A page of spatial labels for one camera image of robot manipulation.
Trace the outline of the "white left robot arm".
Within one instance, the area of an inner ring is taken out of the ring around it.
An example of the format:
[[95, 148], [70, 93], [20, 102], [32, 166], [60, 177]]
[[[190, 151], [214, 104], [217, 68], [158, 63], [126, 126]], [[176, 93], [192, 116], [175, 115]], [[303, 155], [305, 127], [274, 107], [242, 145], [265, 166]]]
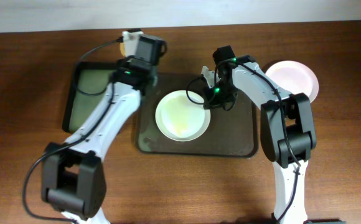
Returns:
[[63, 144], [50, 143], [39, 159], [42, 200], [61, 222], [108, 223], [103, 162], [111, 143], [157, 82], [157, 65], [128, 57], [109, 77], [104, 95], [85, 122]]

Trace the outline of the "pinkish white plate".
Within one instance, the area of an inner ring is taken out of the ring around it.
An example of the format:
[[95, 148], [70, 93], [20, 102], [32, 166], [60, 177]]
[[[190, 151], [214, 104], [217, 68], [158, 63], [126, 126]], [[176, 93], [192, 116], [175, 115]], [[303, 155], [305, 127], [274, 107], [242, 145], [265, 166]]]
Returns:
[[281, 88], [293, 94], [304, 93], [312, 103], [319, 92], [315, 73], [303, 63], [284, 60], [270, 66], [266, 75]]

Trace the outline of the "white plate with yellow stain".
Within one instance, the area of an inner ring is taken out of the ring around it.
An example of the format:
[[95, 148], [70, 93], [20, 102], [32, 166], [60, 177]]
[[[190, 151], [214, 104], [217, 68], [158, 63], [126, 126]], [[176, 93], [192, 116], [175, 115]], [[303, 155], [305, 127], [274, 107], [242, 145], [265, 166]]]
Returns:
[[201, 103], [204, 99], [193, 91], [173, 91], [159, 101], [155, 121], [160, 132], [167, 138], [187, 142], [199, 138], [208, 129], [211, 119], [209, 110]]

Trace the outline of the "yellow and green sponge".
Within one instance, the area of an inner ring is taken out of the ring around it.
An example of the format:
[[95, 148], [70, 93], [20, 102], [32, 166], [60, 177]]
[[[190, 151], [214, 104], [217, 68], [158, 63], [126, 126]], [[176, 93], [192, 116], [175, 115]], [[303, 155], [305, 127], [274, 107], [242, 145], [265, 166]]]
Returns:
[[125, 47], [124, 47], [123, 42], [120, 43], [120, 52], [121, 52], [122, 56], [124, 56], [124, 57], [126, 56]]

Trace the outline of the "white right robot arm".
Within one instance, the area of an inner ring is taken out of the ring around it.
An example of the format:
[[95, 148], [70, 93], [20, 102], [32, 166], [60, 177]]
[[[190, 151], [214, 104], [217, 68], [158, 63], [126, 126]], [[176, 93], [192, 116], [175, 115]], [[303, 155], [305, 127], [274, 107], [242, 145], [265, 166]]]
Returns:
[[202, 68], [206, 81], [206, 109], [234, 103], [242, 91], [260, 110], [260, 141], [275, 177], [274, 223], [307, 223], [306, 169], [317, 139], [311, 102], [275, 84], [249, 55], [224, 57], [215, 69]]

